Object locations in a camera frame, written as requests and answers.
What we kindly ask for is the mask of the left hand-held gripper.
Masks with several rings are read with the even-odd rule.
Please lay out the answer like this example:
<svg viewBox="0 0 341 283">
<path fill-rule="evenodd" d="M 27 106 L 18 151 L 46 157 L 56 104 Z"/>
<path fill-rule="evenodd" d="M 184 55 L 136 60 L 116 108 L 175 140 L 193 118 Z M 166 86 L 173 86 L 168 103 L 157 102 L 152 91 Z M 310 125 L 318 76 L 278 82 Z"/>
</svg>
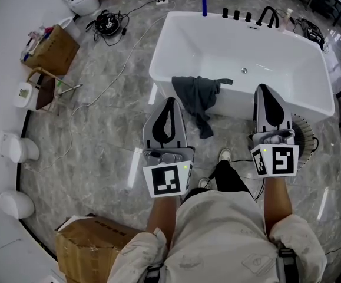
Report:
<svg viewBox="0 0 341 283">
<path fill-rule="evenodd" d="M 143 156 L 145 181 L 152 198 L 185 195 L 193 169 L 193 147 L 187 146 L 186 128 L 180 105 L 174 97 L 165 99 L 143 128 L 146 150 Z"/>
</svg>

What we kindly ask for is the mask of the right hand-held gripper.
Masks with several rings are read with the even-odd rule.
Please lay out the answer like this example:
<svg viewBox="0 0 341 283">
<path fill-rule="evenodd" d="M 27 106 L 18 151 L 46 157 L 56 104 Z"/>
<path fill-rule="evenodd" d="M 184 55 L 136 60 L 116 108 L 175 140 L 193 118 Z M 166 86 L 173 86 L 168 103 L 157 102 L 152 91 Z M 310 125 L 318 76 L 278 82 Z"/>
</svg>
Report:
<svg viewBox="0 0 341 283">
<path fill-rule="evenodd" d="M 259 84 L 255 92 L 254 113 L 257 133 L 250 136 L 253 142 L 250 153 L 258 177 L 295 176 L 299 146 L 294 142 L 288 104 L 274 89 Z"/>
</svg>

